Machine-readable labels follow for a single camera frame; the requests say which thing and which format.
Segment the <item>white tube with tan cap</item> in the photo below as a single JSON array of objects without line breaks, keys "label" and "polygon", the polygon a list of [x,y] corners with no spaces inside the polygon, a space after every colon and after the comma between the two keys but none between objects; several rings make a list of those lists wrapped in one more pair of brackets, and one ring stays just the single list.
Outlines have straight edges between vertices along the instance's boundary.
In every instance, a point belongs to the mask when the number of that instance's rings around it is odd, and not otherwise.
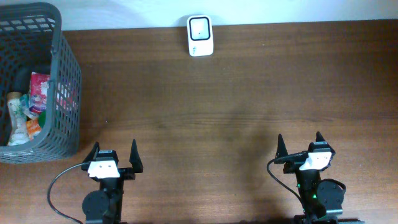
[{"label": "white tube with tan cap", "polygon": [[22,93],[19,92],[7,94],[7,107],[11,121],[11,133],[7,146],[21,145],[30,141],[26,126],[27,116],[21,107],[21,96]]}]

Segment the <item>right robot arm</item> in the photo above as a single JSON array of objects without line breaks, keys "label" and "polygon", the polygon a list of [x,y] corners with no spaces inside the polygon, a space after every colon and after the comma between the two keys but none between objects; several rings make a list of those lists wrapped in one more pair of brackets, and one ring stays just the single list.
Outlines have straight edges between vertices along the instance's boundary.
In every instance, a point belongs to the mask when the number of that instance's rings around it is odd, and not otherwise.
[{"label": "right robot arm", "polygon": [[298,192],[294,195],[303,208],[302,215],[293,217],[293,223],[338,223],[343,213],[342,203],[346,186],[333,179],[322,179],[320,172],[331,166],[335,150],[321,133],[306,151],[289,154],[281,134],[278,135],[275,164],[284,166],[284,174],[294,174]]}]

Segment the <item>red purple tissue pack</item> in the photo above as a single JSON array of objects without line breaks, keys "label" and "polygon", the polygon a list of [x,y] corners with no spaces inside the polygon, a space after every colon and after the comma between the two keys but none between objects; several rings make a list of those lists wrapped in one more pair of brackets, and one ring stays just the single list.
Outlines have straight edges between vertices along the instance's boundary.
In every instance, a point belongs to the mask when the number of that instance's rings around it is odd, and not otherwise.
[{"label": "red purple tissue pack", "polygon": [[41,114],[46,110],[50,75],[32,72],[30,76],[29,110]]}]

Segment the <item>small orange box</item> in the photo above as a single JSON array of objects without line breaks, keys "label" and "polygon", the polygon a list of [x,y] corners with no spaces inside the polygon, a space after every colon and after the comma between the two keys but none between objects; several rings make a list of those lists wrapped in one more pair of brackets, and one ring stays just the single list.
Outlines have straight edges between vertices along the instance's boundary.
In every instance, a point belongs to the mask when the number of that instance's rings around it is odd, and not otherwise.
[{"label": "small orange box", "polygon": [[37,119],[30,119],[26,122],[27,133],[30,140],[33,140],[41,132],[42,128]]}]

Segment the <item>small teal box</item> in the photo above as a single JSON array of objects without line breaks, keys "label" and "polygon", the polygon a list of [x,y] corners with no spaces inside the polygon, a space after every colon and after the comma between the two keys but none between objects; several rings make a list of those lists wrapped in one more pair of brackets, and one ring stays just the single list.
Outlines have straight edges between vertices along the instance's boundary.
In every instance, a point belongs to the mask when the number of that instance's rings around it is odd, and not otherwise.
[{"label": "small teal box", "polygon": [[29,108],[24,108],[23,113],[30,119],[37,119],[39,115],[33,111],[30,111]]}]

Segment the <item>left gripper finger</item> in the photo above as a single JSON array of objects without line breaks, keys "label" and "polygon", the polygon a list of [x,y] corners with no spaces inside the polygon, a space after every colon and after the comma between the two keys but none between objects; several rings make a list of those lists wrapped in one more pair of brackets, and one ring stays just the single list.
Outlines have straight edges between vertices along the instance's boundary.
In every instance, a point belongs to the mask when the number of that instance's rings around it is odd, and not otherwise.
[{"label": "left gripper finger", "polygon": [[135,139],[133,139],[133,141],[132,141],[129,162],[132,165],[132,169],[133,169],[134,173],[143,173],[144,166],[142,164],[140,155],[138,153],[137,142]]},{"label": "left gripper finger", "polygon": [[88,153],[83,162],[86,163],[95,160],[99,150],[100,150],[100,144],[99,142],[95,142],[92,150]]}]

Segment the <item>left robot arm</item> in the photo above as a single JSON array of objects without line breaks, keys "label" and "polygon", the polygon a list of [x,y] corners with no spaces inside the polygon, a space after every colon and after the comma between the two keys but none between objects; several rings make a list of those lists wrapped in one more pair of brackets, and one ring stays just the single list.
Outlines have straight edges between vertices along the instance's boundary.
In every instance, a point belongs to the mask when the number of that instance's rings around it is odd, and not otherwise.
[{"label": "left robot arm", "polygon": [[99,183],[99,189],[90,192],[82,202],[86,223],[120,223],[124,194],[124,182],[134,180],[144,166],[133,140],[129,155],[130,167],[118,167],[118,155],[114,150],[101,150],[96,142],[83,160],[82,170]]}]

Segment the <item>grey plastic mesh basket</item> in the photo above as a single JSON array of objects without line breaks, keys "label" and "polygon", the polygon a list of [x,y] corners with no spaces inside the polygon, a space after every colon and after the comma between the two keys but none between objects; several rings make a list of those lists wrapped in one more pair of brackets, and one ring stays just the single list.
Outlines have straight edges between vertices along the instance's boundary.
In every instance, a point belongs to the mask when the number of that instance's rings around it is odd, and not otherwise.
[{"label": "grey plastic mesh basket", "polygon": [[[6,95],[29,92],[32,72],[49,75],[43,130],[8,146],[12,126]],[[1,7],[1,162],[26,164],[66,159],[79,144],[82,75],[62,33],[59,10],[46,2]]]}]

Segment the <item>green jar with green lid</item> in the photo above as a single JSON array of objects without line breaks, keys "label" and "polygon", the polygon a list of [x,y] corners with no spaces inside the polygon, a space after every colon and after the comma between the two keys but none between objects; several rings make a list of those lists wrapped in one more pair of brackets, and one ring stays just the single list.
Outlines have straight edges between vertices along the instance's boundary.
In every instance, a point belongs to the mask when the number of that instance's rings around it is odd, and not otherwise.
[{"label": "green jar with green lid", "polygon": [[45,126],[45,120],[46,120],[46,111],[43,111],[41,112],[41,114],[39,114],[39,117],[37,119],[37,122],[41,128]]}]

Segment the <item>teal wet wipes pouch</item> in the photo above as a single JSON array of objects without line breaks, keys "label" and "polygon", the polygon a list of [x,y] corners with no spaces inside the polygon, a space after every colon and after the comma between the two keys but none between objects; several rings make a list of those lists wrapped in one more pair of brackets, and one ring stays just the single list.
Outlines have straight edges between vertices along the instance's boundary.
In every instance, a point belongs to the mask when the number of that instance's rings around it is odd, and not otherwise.
[{"label": "teal wet wipes pouch", "polygon": [[21,110],[26,116],[30,116],[29,111],[29,96],[28,94],[24,94],[19,98],[21,104]]}]

